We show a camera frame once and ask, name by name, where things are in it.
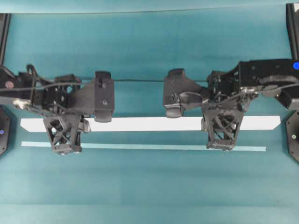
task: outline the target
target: white strip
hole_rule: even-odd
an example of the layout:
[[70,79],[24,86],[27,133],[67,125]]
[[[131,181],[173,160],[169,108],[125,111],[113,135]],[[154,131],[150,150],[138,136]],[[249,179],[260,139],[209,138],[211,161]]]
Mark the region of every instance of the white strip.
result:
[[[99,123],[87,118],[93,132],[148,132],[148,131],[198,131],[202,117],[112,118],[112,122]],[[279,116],[246,116],[241,130],[273,130],[280,124]],[[22,118],[21,127],[29,132],[46,132],[42,118]]]

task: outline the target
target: teal table surface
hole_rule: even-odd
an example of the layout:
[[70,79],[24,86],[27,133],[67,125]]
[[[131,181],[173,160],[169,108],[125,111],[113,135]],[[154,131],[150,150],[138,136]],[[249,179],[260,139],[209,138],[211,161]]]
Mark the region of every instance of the teal table surface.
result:
[[[148,80],[115,82],[114,117],[161,117],[163,82],[157,81],[170,69],[185,68],[188,77],[205,80],[212,70],[229,70],[240,60],[291,58],[284,1],[262,6],[228,1],[226,7],[216,1],[212,8],[199,4],[208,1],[186,2],[195,9],[13,14],[4,65],[17,73],[32,63],[46,78],[74,73],[88,81],[96,70],[107,70],[114,79]],[[31,1],[24,8],[32,3],[39,5]],[[175,1],[173,7],[182,3]],[[2,3],[12,11],[15,6],[15,12],[19,4]],[[159,4],[154,1],[151,7]],[[139,6],[132,1],[123,11],[144,10]],[[106,7],[105,12],[117,12]],[[51,12],[47,8],[41,12]],[[31,8],[27,12],[35,13]],[[263,146],[266,152],[87,148],[59,156],[47,147],[21,147],[22,141],[47,142],[47,136],[20,127],[21,118],[36,115],[11,106],[5,110],[13,124],[9,149],[0,157],[1,224],[299,222],[299,164],[288,154],[284,125],[292,112],[273,98],[260,96],[246,115],[278,115],[282,124],[274,130],[241,131],[237,143]],[[186,113],[201,115],[199,109]],[[82,135],[83,143],[206,141],[207,133],[201,131]]]

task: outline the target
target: blue led light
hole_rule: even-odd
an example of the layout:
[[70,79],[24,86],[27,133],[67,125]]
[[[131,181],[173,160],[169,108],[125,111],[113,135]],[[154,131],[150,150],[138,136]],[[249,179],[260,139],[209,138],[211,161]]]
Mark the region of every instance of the blue led light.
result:
[[296,70],[299,70],[299,62],[295,62],[293,64],[293,68],[296,69]]

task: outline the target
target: bolt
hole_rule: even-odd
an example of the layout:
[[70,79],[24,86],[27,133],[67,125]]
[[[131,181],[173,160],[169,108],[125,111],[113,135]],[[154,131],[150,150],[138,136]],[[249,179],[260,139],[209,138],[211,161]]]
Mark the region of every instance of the bolt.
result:
[[12,88],[14,88],[14,83],[12,81],[6,81],[5,82],[5,87],[7,89],[12,89]]

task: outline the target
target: cable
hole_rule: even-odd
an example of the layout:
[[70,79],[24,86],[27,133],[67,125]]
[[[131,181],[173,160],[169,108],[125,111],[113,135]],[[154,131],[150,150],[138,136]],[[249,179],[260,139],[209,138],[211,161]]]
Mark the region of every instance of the cable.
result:
[[55,86],[66,86],[66,85],[82,85],[83,83],[52,83],[49,85],[41,85],[36,87],[25,87],[25,88],[13,88],[13,89],[0,89],[0,92],[11,92],[11,91],[31,91],[31,90],[38,90],[38,89],[47,89]]
[[[82,80],[92,80],[94,78],[89,78],[89,77],[79,77]],[[158,83],[163,83],[164,80],[159,80],[159,79],[113,79],[115,82],[158,82]],[[194,80],[194,82],[197,83],[205,83],[206,80]]]
[[180,95],[181,95],[181,94],[190,94],[190,95],[195,95],[195,96],[199,96],[199,97],[202,98],[201,94],[199,94],[199,93],[197,93],[197,92],[181,92]]
[[275,89],[272,89],[272,90],[260,90],[260,91],[257,91],[259,93],[263,93],[263,92],[274,92],[274,91],[277,91],[277,90],[282,90],[282,89],[285,89],[285,88],[290,88],[290,87],[294,87],[294,86],[298,86],[299,83],[293,83],[293,84],[289,84],[289,85],[283,85],[283,86],[280,86],[278,88],[275,88]]
[[13,72],[11,70],[9,70],[7,67],[0,65],[0,69],[4,70],[10,77],[15,78],[15,75],[13,74]]
[[217,106],[217,105],[223,104],[226,101],[230,101],[231,99],[234,99],[236,97],[242,96],[244,94],[248,94],[248,92],[239,92],[239,93],[237,93],[237,94],[235,94],[235,95],[233,95],[231,97],[228,97],[228,98],[224,99],[223,101],[221,101],[219,103],[215,103],[213,106]]

